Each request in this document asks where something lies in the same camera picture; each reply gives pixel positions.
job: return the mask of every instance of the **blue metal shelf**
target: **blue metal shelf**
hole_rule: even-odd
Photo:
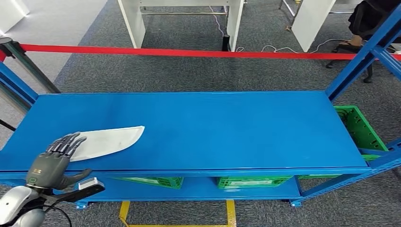
[[[59,103],[62,109],[48,111]],[[48,144],[74,131],[138,125],[145,131],[130,148],[69,170],[216,176],[370,169],[324,91],[276,91],[42,95],[0,153],[25,158],[7,158],[0,171],[27,171]]]
[[[219,189],[216,178],[187,177],[181,189],[171,189],[148,184],[102,178],[106,190],[86,198],[84,201],[194,201],[194,200],[276,200],[299,199],[295,178],[279,187]]]
[[[0,182],[19,184],[38,153],[75,131],[144,125],[132,147],[72,163],[92,168],[106,190],[88,201],[307,199],[401,166],[401,139],[362,159],[331,102],[377,57],[401,79],[385,48],[401,35],[401,4],[325,91],[58,94],[37,96],[0,62],[0,82],[32,108],[0,152]],[[364,149],[362,152],[383,154]],[[220,190],[209,176],[343,174],[307,191],[296,177],[279,187]],[[110,179],[193,176],[180,190]]]

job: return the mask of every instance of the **white cloth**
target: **white cloth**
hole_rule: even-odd
[[[144,130],[144,126],[137,126],[81,132],[77,139],[86,136],[87,140],[77,148],[71,157],[71,162],[100,157],[124,150],[136,143]]]

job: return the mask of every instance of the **robot finger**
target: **robot finger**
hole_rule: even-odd
[[[56,146],[56,147],[53,149],[53,151],[54,151],[54,152],[62,153],[62,149],[63,149],[63,147],[65,146],[66,141],[68,141],[68,140],[70,139],[71,135],[72,135],[72,134],[67,134],[67,135],[63,136],[63,137],[61,138],[61,140],[60,140],[58,146]]]
[[[57,152],[60,152],[61,154],[65,154],[65,152],[68,150],[70,147],[70,144],[75,140],[77,136],[79,136],[81,133],[80,132],[75,132],[73,134],[68,134],[66,137],[64,137],[64,141],[62,144],[57,148]]]
[[[75,151],[77,150],[77,148],[81,145],[81,143],[83,143],[84,141],[87,140],[87,137],[81,137],[78,140],[76,140],[73,144],[71,144],[70,148],[68,149],[68,151],[66,152],[66,155],[68,157],[71,157]]]
[[[61,141],[61,139],[56,139],[53,143],[51,143],[51,144],[47,147],[46,152],[53,152],[53,149],[54,149],[57,145],[59,145],[60,141]]]

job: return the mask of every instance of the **robotic arm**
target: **robotic arm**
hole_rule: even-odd
[[[53,189],[63,190],[91,173],[90,169],[85,169],[74,176],[64,175],[71,156],[87,139],[76,139],[79,135],[76,132],[54,141],[31,165],[26,175],[26,185],[14,187],[3,195],[0,199],[0,227],[39,227],[45,213],[57,203],[76,202],[105,189],[94,177],[81,182],[76,191],[53,193]],[[53,205],[45,205],[47,200],[53,201]]]

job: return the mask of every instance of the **blue shelf surface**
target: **blue shelf surface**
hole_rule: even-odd
[[[138,125],[136,144],[69,171],[370,169],[323,91],[97,93],[40,95],[0,152],[0,175],[27,171],[65,134]]]
[[[181,189],[99,178],[106,190],[81,201],[279,200],[301,198],[295,178],[278,187],[219,189],[214,177],[186,177]]]

